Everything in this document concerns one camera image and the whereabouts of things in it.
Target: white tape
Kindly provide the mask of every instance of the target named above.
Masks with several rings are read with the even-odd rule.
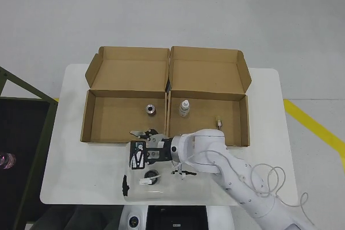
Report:
[[[149,178],[143,178],[139,180],[139,185],[151,185],[152,181]]]

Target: white cable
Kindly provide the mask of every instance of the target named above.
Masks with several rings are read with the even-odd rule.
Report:
[[[214,153],[217,153],[217,154],[219,154],[220,156],[224,157],[224,158],[227,160],[227,162],[229,163],[229,166],[230,166],[230,168],[232,169],[232,171],[233,171],[238,177],[240,177],[240,175],[239,175],[239,174],[235,171],[235,169],[232,167],[230,160],[229,160],[225,155],[223,155],[221,152],[218,152],[218,151],[216,151],[216,150],[211,150],[211,149],[203,150],[203,151],[197,152],[197,153],[195,153],[195,154],[192,154],[192,156],[188,157],[188,158],[185,159],[183,162],[178,163],[178,165],[177,165],[177,166],[174,166],[173,168],[178,167],[180,164],[182,164],[182,163],[188,161],[188,160],[189,160],[190,158],[192,158],[193,156],[196,156],[196,155],[201,154],[201,153],[203,153],[203,152],[214,152]],[[255,169],[256,167],[258,167],[258,166],[267,166],[267,167],[270,167],[270,168],[271,168],[271,170],[270,170],[269,173],[267,174],[267,186],[268,186],[268,188],[269,188],[269,190],[268,190],[267,192],[258,191],[258,190],[255,188],[255,186],[254,186],[252,175],[253,175],[254,169]],[[278,175],[278,173],[277,173],[277,171],[276,171],[277,168],[280,169],[280,170],[283,172],[283,182],[282,182],[282,184],[280,185],[280,187],[278,187],[278,185],[279,185],[279,175]],[[270,189],[270,175],[271,175],[271,173],[272,173],[273,171],[276,173],[277,182],[276,182],[275,187],[274,187],[273,189]],[[311,219],[308,217],[308,215],[305,213],[304,207],[303,207],[303,205],[308,201],[308,197],[309,197],[309,196],[308,196],[308,193],[306,193],[306,192],[302,193],[298,205],[289,205],[289,204],[285,203],[285,202],[281,199],[281,197],[277,194],[277,193],[280,191],[280,189],[282,189],[282,187],[284,186],[285,181],[286,181],[286,173],[285,173],[285,170],[284,170],[282,167],[280,167],[280,166],[273,167],[273,166],[271,166],[271,165],[269,165],[269,164],[260,163],[260,164],[256,164],[256,165],[251,169],[250,182],[251,182],[252,187],[251,187],[250,185],[246,184],[244,181],[243,181],[243,183],[244,183],[249,189],[251,189],[252,191],[254,191],[254,192],[257,193],[257,194],[267,194],[267,195],[264,196],[263,198],[268,197],[270,194],[272,194],[272,193],[276,190],[276,191],[275,191],[275,196],[276,196],[284,205],[289,206],[289,207],[292,207],[292,208],[300,207],[301,210],[302,210],[302,212],[303,212],[303,214],[304,214],[304,216],[308,219],[308,221],[309,221],[312,225],[315,226],[315,224],[312,222],[312,220],[311,220]]]

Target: cardboard box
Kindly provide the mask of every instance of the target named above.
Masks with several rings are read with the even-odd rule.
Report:
[[[242,51],[172,47],[169,69],[167,136],[216,129],[220,116],[226,145],[250,144],[246,91],[252,80]],[[179,115],[184,99],[187,117]]]
[[[90,90],[80,140],[127,143],[136,140],[130,131],[166,133],[169,59],[165,48],[101,47],[86,72]],[[156,108],[153,117],[148,104]]]

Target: small bottle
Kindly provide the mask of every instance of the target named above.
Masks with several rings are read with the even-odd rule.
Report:
[[[0,153],[0,169],[11,168],[16,163],[16,157],[13,154]]]
[[[182,117],[187,116],[189,109],[190,109],[189,101],[188,100],[183,101],[179,107],[180,116],[182,116]]]

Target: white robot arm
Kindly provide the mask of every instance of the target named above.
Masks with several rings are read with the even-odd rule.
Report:
[[[213,179],[263,230],[315,229],[289,213],[252,167],[228,152],[222,131],[203,129],[175,136],[171,142],[171,156],[180,164],[212,173]]]

